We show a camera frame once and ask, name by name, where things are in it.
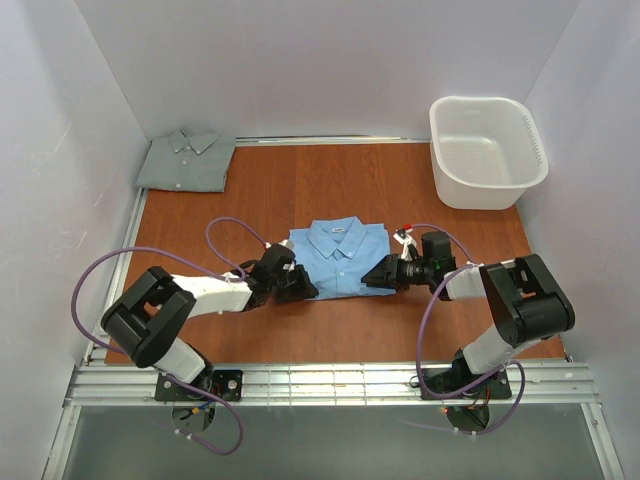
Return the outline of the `grey shirt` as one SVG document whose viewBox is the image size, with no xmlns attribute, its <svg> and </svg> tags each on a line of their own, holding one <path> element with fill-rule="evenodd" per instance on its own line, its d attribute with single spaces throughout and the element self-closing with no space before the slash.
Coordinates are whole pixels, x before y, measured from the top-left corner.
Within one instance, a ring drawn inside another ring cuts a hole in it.
<svg viewBox="0 0 640 480">
<path fill-rule="evenodd" d="M 222 193 L 236 138 L 217 132 L 187 135 L 182 130 L 151 141 L 135 181 L 139 189 Z"/>
</svg>

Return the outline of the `light blue long sleeve shirt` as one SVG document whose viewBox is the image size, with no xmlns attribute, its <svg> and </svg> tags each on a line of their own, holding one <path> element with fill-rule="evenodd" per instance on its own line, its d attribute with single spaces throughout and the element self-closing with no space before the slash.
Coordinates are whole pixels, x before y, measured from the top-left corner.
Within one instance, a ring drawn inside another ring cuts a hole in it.
<svg viewBox="0 0 640 480">
<path fill-rule="evenodd" d="M 318 300 L 388 296 L 389 288 L 369 287 L 361 278 L 391 253 L 390 236 L 381 223 L 364 224 L 357 217 L 314 220 L 292 229 L 296 262 L 303 265 L 318 290 Z"/>
</svg>

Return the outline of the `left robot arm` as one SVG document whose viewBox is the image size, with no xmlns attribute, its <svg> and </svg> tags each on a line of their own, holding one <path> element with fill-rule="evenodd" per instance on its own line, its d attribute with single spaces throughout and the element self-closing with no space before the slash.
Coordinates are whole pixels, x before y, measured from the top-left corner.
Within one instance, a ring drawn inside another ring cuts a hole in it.
<svg viewBox="0 0 640 480">
<path fill-rule="evenodd" d="M 213 313 L 243 313 L 317 297 L 304 266 L 286 245 L 269 245 L 221 275 L 172 275 L 147 269 L 104 313 L 101 327 L 139 368 L 153 367 L 199 390 L 212 389 L 213 367 L 179 338 L 186 321 Z"/>
</svg>

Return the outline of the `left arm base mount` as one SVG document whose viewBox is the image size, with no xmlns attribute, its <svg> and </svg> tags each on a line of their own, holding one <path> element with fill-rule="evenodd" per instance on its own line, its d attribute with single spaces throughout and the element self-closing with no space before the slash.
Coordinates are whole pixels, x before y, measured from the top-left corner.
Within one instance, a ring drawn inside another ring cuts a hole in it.
<svg viewBox="0 0 640 480">
<path fill-rule="evenodd" d="M 244 372 L 239 369 L 207 369 L 191 382 L 191 386 L 214 394 L 225 401 L 239 401 L 242 396 L 243 376 Z M 157 378 L 154 399 L 160 402 L 209 400 L 207 396 L 186 389 L 162 374 Z"/>
</svg>

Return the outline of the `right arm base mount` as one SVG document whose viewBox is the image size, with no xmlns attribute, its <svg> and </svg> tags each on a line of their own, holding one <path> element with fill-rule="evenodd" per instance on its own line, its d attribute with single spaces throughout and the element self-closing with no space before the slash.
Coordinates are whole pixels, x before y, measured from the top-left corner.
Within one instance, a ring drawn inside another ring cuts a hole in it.
<svg viewBox="0 0 640 480">
<path fill-rule="evenodd" d="M 452 373 L 450 369 L 444 368 L 423 368 L 422 375 L 428 388 L 437 394 L 450 394 L 479 378 L 479 375 L 460 377 Z M 504 371 L 495 373 L 458 396 L 458 399 L 469 400 L 507 400 L 511 398 L 512 389 Z"/>
</svg>

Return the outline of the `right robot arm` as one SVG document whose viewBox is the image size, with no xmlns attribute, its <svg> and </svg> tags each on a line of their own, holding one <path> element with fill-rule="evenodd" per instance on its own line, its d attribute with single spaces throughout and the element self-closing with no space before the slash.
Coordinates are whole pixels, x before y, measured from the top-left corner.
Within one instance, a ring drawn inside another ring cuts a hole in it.
<svg viewBox="0 0 640 480">
<path fill-rule="evenodd" d="M 459 266 L 451 247 L 455 240 L 448 233 L 423 234 L 418 250 L 411 231 L 410 227 L 397 230 L 394 238 L 403 251 L 383 257 L 361 281 L 394 290 L 428 286 L 432 297 L 420 334 L 438 300 L 484 298 L 493 319 L 441 373 L 428 377 L 421 367 L 422 355 L 417 355 L 418 388 L 424 398 L 448 399 L 480 390 L 519 353 L 574 327 L 574 309 L 539 255 Z"/>
</svg>

